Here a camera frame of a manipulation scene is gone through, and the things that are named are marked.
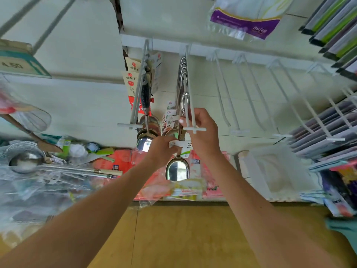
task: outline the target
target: person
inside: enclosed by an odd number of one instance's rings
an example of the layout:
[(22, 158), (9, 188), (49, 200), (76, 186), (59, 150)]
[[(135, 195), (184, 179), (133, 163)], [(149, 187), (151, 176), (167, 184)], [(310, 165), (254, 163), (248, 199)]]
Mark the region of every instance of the person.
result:
[[(194, 113), (196, 124), (207, 131), (190, 134), (193, 148), (216, 179), (261, 267), (338, 267), (295, 219), (278, 212), (225, 159), (208, 112), (195, 108)], [(180, 122), (186, 125), (183, 118)], [(179, 151), (168, 146), (174, 139), (155, 138), (142, 162), (56, 216), (4, 255), (0, 267), (87, 267), (148, 178)]]

